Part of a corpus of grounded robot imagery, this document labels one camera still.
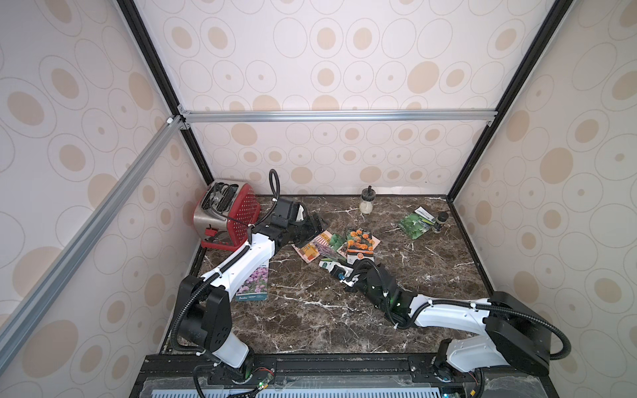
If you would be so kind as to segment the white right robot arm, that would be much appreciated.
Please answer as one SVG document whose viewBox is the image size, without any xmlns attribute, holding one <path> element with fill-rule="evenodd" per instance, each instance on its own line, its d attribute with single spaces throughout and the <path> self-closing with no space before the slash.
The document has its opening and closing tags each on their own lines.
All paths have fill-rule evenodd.
<svg viewBox="0 0 637 398">
<path fill-rule="evenodd" d="M 546 376 L 552 361 L 572 351 L 565 333 L 505 292 L 476 300 L 439 299 L 403 289 L 386 267 L 368 258 L 320 265 L 349 291 L 365 295 L 396 329 L 436 327 L 469 333 L 466 339 L 441 342 L 431 362 L 441 381 L 497 366 Z"/>
</svg>

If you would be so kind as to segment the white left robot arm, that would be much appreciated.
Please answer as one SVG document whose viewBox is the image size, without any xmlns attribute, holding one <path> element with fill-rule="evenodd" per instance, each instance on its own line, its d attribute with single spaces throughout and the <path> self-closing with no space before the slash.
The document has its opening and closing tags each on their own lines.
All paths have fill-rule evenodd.
<svg viewBox="0 0 637 398">
<path fill-rule="evenodd" d="M 267 218 L 247 227 L 247 241 L 224 262 L 201 277 L 182 280 L 169 332 L 172 349 L 216 360 L 236 381 L 247 381 L 254 352 L 232 332 L 232 299 L 283 247 L 307 245 L 327 228 L 301 202 L 278 199 Z"/>
</svg>

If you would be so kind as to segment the green gourd seed packet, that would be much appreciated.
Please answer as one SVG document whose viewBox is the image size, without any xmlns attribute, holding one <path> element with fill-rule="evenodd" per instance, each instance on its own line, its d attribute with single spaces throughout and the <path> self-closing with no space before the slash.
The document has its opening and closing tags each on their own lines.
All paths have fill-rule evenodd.
<svg viewBox="0 0 637 398">
<path fill-rule="evenodd" d="M 337 266 L 343 269 L 349 267 L 347 259 L 338 252 L 336 245 L 332 244 L 332 239 L 326 243 L 315 243 L 315 247 L 320 254 L 319 266 L 325 270 L 332 271 Z"/>
</svg>

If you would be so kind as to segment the purple flower seed packet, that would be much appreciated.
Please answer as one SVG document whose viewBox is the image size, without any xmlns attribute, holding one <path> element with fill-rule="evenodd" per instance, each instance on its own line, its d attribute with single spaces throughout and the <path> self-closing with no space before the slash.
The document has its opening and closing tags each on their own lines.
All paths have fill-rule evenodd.
<svg viewBox="0 0 637 398">
<path fill-rule="evenodd" d="M 260 265 L 237 290 L 235 301 L 265 301 L 268 299 L 269 265 Z"/>
</svg>

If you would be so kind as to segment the orange marigold seed packet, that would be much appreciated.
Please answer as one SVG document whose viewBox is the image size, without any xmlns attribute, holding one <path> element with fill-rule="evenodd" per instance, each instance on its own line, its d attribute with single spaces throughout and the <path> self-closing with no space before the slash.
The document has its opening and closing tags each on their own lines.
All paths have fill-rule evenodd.
<svg viewBox="0 0 637 398">
<path fill-rule="evenodd" d="M 380 240 L 370 231 L 362 228 L 350 229 L 345 238 L 343 250 L 350 265 L 353 265 L 357 260 L 375 260 L 375 249 Z"/>
</svg>

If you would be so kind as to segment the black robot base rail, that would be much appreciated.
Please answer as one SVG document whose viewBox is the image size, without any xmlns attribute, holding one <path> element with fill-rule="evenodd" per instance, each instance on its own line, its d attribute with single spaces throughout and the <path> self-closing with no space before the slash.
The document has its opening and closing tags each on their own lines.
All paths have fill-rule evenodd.
<svg viewBox="0 0 637 398">
<path fill-rule="evenodd" d="M 456 373 L 439 380 L 430 353 L 259 354 L 249 381 L 235 383 L 222 366 L 189 355 L 152 355 L 132 397 L 245 395 L 268 381 L 260 397 L 555 397 L 546 376 L 509 367 Z"/>
</svg>

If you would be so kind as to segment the pink sunflower shop seed packet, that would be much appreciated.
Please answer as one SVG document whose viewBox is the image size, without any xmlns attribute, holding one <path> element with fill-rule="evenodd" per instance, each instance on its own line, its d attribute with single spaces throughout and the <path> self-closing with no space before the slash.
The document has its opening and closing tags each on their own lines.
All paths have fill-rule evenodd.
<svg viewBox="0 0 637 398">
<path fill-rule="evenodd" d="M 331 242 L 332 234 L 328 231 L 324 231 L 321 234 L 317 235 L 313 240 L 304 245 L 303 247 L 297 247 L 296 245 L 292 245 L 295 252 L 300 256 L 300 258 L 306 263 L 309 264 L 312 261 L 319 258 L 320 253 L 318 250 L 318 245 L 326 245 L 329 246 Z"/>
</svg>

